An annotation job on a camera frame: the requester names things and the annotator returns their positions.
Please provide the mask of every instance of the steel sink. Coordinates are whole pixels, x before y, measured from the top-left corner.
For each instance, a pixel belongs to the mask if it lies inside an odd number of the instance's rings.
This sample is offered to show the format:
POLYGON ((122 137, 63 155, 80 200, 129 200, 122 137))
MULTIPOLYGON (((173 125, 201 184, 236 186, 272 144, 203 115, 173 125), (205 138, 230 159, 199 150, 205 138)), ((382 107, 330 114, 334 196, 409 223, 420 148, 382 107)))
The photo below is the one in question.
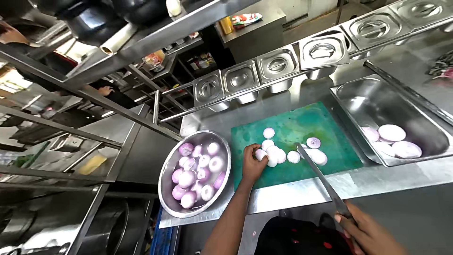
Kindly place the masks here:
POLYGON ((357 143, 371 160, 389 167, 453 155, 453 137, 379 75, 332 87, 331 92, 361 134, 357 143), (422 156, 401 159, 376 150, 360 127, 384 124, 402 127, 405 141, 417 144, 422 156))

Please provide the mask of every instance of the cutting board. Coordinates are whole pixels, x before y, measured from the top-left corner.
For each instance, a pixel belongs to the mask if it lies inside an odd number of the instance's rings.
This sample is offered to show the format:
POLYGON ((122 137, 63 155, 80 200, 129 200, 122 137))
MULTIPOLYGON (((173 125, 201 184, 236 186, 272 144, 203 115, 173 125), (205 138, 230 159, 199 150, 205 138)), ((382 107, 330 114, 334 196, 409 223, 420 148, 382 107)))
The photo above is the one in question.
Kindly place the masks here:
MULTIPOLYGON (((275 145, 286 154, 295 150, 294 142, 306 144, 309 137, 321 140, 319 150, 328 158, 327 164, 318 166, 324 175, 362 167, 362 162, 354 152, 345 134, 340 130, 322 102, 284 112, 231 129, 231 170, 236 190, 242 178, 244 148, 252 143, 261 144, 265 138, 263 131, 271 127, 275 135, 271 138, 275 145)), ((254 189, 314 178, 316 174, 306 160, 293 164, 286 160, 275 167, 264 169, 254 189)))

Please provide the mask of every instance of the commercial kitchen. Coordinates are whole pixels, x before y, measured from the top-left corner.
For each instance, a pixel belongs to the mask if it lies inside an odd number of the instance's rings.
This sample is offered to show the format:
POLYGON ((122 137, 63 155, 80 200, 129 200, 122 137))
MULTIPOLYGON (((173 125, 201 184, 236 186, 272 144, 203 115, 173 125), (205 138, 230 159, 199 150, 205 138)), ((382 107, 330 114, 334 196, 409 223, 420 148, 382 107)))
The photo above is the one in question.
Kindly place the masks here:
POLYGON ((309 156, 341 199, 453 182, 453 1, 30 2, 0 14, 37 33, 27 53, 0 44, 0 254, 185 254, 182 229, 220 218, 244 147, 266 139, 284 160, 248 215, 334 200, 290 160, 295 142, 323 154, 309 156), (386 139, 387 125, 404 136, 386 139))

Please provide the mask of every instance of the cloth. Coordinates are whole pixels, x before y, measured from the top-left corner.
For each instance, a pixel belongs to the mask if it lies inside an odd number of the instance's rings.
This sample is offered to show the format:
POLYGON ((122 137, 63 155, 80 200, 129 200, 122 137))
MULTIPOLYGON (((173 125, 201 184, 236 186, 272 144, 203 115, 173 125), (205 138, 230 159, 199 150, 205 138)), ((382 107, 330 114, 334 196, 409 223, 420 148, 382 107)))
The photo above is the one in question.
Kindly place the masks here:
POLYGON ((343 233, 277 216, 261 231, 255 255, 352 255, 352 249, 343 233))

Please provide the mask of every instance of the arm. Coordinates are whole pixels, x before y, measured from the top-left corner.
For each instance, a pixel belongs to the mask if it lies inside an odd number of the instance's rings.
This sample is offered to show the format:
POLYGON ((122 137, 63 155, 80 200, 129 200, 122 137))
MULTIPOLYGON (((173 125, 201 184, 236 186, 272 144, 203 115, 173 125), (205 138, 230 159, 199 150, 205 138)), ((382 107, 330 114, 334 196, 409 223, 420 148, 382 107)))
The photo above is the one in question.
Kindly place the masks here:
POLYGON ((256 143, 245 147, 241 182, 207 239, 202 255, 237 254, 250 192, 268 162, 267 157, 264 157, 260 162, 253 158, 253 150, 259 147, 260 145, 256 143))

